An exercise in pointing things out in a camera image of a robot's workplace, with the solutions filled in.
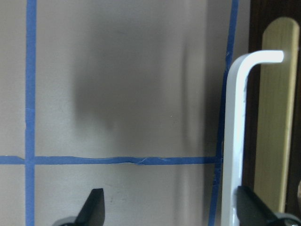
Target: dark brown surface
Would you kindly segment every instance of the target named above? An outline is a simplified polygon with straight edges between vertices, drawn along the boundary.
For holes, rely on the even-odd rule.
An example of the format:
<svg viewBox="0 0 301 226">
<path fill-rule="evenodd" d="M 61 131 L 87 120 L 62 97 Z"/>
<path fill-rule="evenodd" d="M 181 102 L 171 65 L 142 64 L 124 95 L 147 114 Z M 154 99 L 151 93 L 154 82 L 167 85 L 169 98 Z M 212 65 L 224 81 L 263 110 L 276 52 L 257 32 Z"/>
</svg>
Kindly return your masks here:
<svg viewBox="0 0 301 226">
<path fill-rule="evenodd" d="M 301 0 L 251 0 L 249 52 L 261 49 L 263 31 L 275 19 L 291 17 L 301 25 Z M 258 95 L 260 68 L 249 76 L 243 184 L 253 188 L 257 136 Z M 298 183 L 301 180 L 301 60 L 298 59 L 296 98 L 293 116 L 293 135 L 287 187 L 286 211 L 301 217 L 297 202 Z"/>
</svg>

